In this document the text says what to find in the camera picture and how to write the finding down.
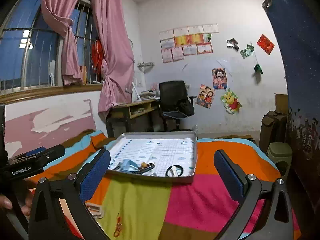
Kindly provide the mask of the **person's left hand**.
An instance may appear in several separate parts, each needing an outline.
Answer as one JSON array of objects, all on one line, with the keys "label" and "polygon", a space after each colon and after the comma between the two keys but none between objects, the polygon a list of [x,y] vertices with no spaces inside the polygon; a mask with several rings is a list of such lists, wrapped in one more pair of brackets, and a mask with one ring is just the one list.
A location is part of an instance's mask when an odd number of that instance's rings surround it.
[{"label": "person's left hand", "polygon": [[[16,197],[22,202],[21,211],[26,218],[30,217],[31,206],[33,202],[33,193],[31,189],[35,189],[37,184],[29,179],[20,181],[16,186],[14,186],[14,191]],[[12,202],[6,196],[1,194],[1,209],[12,209]]]}]

